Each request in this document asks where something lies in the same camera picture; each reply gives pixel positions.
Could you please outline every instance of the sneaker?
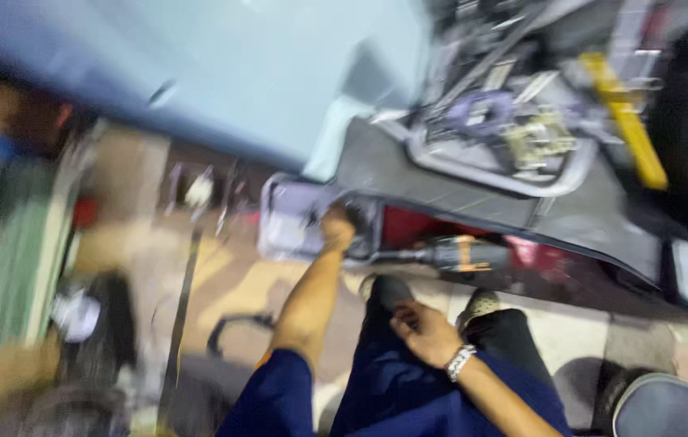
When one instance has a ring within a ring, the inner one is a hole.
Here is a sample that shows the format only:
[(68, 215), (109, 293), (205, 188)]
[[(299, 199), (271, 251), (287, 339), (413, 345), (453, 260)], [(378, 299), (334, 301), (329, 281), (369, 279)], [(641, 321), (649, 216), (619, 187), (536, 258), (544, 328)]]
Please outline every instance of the sneaker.
[(500, 310), (500, 298), (491, 290), (477, 289), (470, 297), (465, 311), (457, 317), (457, 330), (463, 332), (471, 320)]

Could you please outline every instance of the silver bracelet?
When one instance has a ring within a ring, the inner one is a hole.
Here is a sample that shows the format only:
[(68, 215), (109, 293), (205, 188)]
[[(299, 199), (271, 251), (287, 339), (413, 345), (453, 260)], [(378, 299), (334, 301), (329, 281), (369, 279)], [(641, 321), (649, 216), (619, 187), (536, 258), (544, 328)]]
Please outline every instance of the silver bracelet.
[(468, 363), (470, 357), (476, 354), (476, 346), (473, 344), (463, 344), (457, 349), (454, 357), (446, 365), (446, 375), (449, 376), (449, 380), (452, 382), (457, 382), (457, 375), (459, 371), (463, 369), (465, 363)]

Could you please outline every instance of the blue sleeve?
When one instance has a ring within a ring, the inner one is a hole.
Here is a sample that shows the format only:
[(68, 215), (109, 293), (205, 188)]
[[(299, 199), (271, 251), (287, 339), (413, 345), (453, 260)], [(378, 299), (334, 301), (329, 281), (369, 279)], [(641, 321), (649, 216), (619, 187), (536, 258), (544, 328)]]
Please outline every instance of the blue sleeve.
[(311, 372), (297, 353), (280, 349), (255, 370), (217, 437), (313, 436)]

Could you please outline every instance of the floor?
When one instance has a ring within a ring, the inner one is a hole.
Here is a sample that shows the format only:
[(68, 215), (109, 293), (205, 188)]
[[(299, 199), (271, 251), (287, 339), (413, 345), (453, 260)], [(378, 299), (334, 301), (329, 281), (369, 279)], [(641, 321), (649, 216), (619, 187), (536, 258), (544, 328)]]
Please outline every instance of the floor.
[[(153, 412), (157, 415), (194, 230), (189, 212), (164, 214), (167, 175), (178, 161), (207, 159), (206, 154), (172, 146), (167, 138), (123, 127), (110, 129), (99, 144), (97, 169), (90, 184), (99, 200), (99, 217), (82, 238), (76, 267), (79, 272), (122, 268), (132, 281), (141, 359), (137, 376), (140, 399), (146, 406), (140, 416), (148, 418), (147, 422), (154, 420)], [(222, 171), (232, 161), (218, 158), (214, 164)], [(265, 169), (258, 173), (264, 178), (270, 175)], [(260, 185), (250, 187), (253, 197), (259, 194)], [(253, 214), (234, 215), (218, 237), (216, 220), (217, 214), (212, 212), (198, 221), (203, 234), (179, 356), (208, 354), (207, 341), (223, 316), (279, 313), (308, 265), (261, 260), (255, 250), (257, 221)], [(315, 417), (322, 431), (331, 422), (349, 377), (364, 313), (358, 289), (371, 270), (348, 270), (340, 277), (314, 394)], [(403, 275), (417, 299), (446, 312), (452, 322), (474, 291), (439, 281), (435, 272), (423, 267), (381, 267), (380, 271)], [(688, 381), (688, 325), (650, 322), (523, 295), (501, 293), (501, 298), (503, 306), (527, 313), (574, 428), (591, 424), (594, 405), (590, 400), (603, 360), (675, 371)], [(228, 324), (219, 349), (227, 362), (251, 368), (265, 351), (270, 335), (253, 323)]]

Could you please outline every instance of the hand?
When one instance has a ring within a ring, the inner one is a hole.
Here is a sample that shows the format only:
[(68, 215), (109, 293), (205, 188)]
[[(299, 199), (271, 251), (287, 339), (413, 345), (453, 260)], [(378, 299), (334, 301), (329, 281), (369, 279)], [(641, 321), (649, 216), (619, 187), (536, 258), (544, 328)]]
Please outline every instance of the hand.
[(446, 323), (440, 311), (413, 300), (396, 304), (390, 326), (414, 355), (436, 369), (445, 369), (463, 345), (457, 330)]
[(320, 229), (325, 237), (323, 250), (344, 253), (355, 238), (355, 226), (346, 218), (346, 209), (341, 203), (334, 203), (322, 216)]

